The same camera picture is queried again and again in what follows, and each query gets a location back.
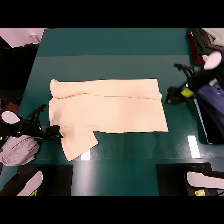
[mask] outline pile of clothes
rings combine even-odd
[[[187,36],[194,65],[204,65],[215,51],[224,52],[224,28],[189,28]]]

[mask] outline pink cloth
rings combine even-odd
[[[94,131],[168,131],[156,79],[52,80],[50,89],[50,124],[60,126],[68,160],[98,144]]]

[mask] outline green table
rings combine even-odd
[[[91,159],[74,165],[72,195],[158,195],[155,164],[209,161],[224,171],[223,146],[204,144],[205,137],[193,103],[165,105],[169,86],[185,76],[174,63],[189,64],[186,29],[53,29],[46,30],[20,107],[27,116],[51,99],[51,79],[157,78],[168,133],[106,134],[96,132],[99,144]],[[49,124],[48,110],[41,122]],[[198,141],[201,159],[192,159],[188,136]],[[43,143],[35,164],[69,164],[60,141]],[[4,168],[7,179],[16,168]]]

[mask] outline gray cloth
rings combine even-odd
[[[5,166],[20,166],[34,159],[39,149],[37,141],[28,135],[19,138],[9,137],[0,153],[0,162]]]

